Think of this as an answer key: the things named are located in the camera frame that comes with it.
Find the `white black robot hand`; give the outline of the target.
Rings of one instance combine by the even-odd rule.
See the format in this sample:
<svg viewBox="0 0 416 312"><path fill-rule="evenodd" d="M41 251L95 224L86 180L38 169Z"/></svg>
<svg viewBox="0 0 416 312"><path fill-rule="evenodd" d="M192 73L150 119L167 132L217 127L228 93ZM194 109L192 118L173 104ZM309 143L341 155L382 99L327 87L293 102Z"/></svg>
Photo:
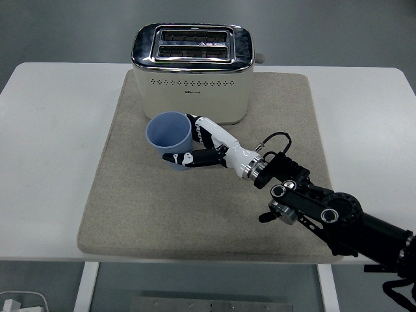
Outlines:
<svg viewBox="0 0 416 312"><path fill-rule="evenodd" d="M164 153L162 159L187 168L222 165L248 179L255 165L261 161L256 151L245 149L223 127L207 117L187 114L191 123L192 139L204 148L184 153Z"/></svg>

